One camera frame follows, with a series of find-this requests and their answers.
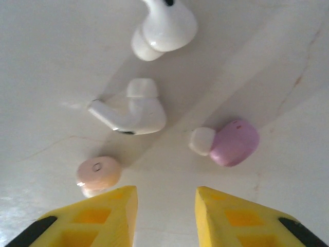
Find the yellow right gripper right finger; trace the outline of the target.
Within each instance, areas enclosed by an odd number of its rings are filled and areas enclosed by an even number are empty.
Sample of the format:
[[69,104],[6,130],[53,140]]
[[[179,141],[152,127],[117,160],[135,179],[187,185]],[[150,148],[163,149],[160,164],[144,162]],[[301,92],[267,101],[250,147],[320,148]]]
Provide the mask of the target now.
[[206,186],[196,189],[199,246],[326,246],[293,216]]

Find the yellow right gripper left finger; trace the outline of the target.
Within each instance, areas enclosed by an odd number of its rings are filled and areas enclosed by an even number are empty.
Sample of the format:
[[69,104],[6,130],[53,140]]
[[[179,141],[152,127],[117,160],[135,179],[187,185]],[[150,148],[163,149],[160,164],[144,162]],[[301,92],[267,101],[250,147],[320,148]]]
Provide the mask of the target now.
[[8,246],[133,246],[138,196],[123,186],[39,217]]

